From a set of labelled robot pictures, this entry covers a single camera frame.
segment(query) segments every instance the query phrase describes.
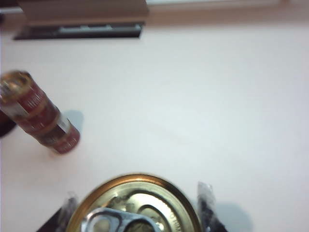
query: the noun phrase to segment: can rim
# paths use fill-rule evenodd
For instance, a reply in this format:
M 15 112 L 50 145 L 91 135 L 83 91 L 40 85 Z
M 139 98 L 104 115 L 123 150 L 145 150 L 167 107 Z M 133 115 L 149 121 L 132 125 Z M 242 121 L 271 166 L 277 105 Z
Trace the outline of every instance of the can rim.
M 86 215 L 88 209 L 90 206 L 97 200 L 98 197 L 100 197 L 103 193 L 110 190 L 111 188 L 114 188 L 116 186 L 119 186 L 121 184 L 129 183 L 129 182 L 147 182 L 147 183 L 153 183 L 155 185 L 161 186 L 165 188 L 167 191 L 172 193 L 185 207 L 187 214 L 189 215 L 191 222 L 194 226 L 195 232 L 202 232 L 202 227 L 200 223 L 200 219 L 193 208 L 192 204 L 188 200 L 188 198 L 177 188 L 175 185 L 170 183 L 169 181 L 166 181 L 165 179 L 162 179 L 157 176 L 153 176 L 150 174 L 127 174 L 122 175 L 116 178 L 113 178 L 102 185 L 95 188 L 90 194 L 88 194 L 83 201 L 80 203 L 78 208 L 75 210 L 74 214 L 69 220 L 69 224 L 67 227 L 67 232 L 74 232 L 78 229 L 79 222 L 82 221 L 84 216 Z
M 14 70 L 14 71 L 10 71 L 10 72 L 6 72 L 6 73 L 2 74 L 1 80 L 0 80 L 1 85 L 5 80 L 8 80 L 12 77 L 18 77 L 18 76 L 24 77 L 27 80 L 29 85 L 25 85 L 22 88 L 22 90 L 20 91 L 20 93 L 18 93 L 18 94 L 13 94 L 13 95 L 7 96 L 7 97 L 3 97 L 1 95 L 0 101 L 1 101 L 2 104 L 9 104 L 9 103 L 23 97 L 23 95 L 25 95 L 29 91 L 29 89 L 31 89 L 31 86 L 34 83 L 31 75 L 28 72 L 19 71 L 19 70 Z

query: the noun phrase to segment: can lid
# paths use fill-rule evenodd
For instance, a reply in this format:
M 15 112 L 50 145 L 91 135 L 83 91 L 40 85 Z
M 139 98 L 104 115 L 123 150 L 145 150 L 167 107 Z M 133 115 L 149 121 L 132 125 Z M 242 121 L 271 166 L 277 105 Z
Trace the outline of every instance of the can lid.
M 17 99 L 30 89 L 31 83 L 32 78 L 27 72 L 12 71 L 1 75 L 1 101 L 8 102 Z
M 188 199 L 171 183 L 145 174 L 126 175 L 101 185 L 80 204 L 70 219 L 67 232 L 79 232 L 86 215 L 106 207 L 151 218 L 162 232 L 201 232 L 198 216 Z M 108 224 L 98 231 L 108 231 Z M 152 232 L 142 222 L 128 232 Z

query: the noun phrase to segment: can label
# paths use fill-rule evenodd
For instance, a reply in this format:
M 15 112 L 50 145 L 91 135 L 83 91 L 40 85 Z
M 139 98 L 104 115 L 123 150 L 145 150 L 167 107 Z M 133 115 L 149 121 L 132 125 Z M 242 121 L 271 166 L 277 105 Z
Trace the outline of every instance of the can label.
M 19 104 L 2 105 L 1 110 L 10 118 L 13 117 L 27 117 L 28 112 Z
M 43 135 L 32 135 L 32 136 L 36 138 L 44 146 L 53 146 L 68 133 L 69 129 L 70 129 L 69 120 L 63 115 L 60 115 L 57 124 L 49 132 Z
M 59 154 L 69 152 L 77 145 L 79 139 L 80 134 L 78 130 L 71 124 L 71 129 L 68 136 L 64 139 L 64 141 L 61 141 L 52 149 Z
M 45 93 L 36 83 L 22 97 L 9 104 L 2 104 L 2 111 L 11 118 L 28 117 L 29 114 L 40 105 L 45 98 Z
M 59 110 L 54 104 L 47 100 L 42 111 L 31 118 L 16 120 L 16 123 L 27 133 L 39 132 L 50 125 L 59 114 Z

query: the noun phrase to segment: clear plastic wrapper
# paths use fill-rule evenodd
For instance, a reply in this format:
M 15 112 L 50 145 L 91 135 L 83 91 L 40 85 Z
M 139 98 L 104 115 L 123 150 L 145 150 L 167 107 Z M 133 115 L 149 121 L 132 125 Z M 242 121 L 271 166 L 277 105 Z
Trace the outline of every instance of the clear plastic wrapper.
M 197 208 L 203 232 L 227 232 L 215 211 L 215 197 L 212 186 L 202 182 L 197 186 Z

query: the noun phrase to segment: black object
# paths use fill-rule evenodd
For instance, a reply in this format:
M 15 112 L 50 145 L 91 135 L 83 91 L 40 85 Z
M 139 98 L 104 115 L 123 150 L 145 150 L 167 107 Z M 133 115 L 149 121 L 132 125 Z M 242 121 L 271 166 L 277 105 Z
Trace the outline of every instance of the black object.
M 219 221 L 211 207 L 205 201 L 200 202 L 203 217 L 201 217 L 203 228 L 208 228 L 209 232 L 227 232 L 224 225 Z
M 24 27 L 15 40 L 80 39 L 80 38 L 138 38 L 143 23 Z
M 1 0 L 0 7 L 13 7 L 18 6 L 17 0 Z
M 37 232 L 65 232 L 77 204 L 75 197 L 67 199 L 63 206 Z
M 0 13 L 0 25 L 4 22 L 4 14 Z
M 5 122 L 2 122 L 0 124 L 0 138 L 5 136 L 8 132 L 10 132 L 14 127 L 16 126 L 16 123 L 12 120 L 8 119 Z

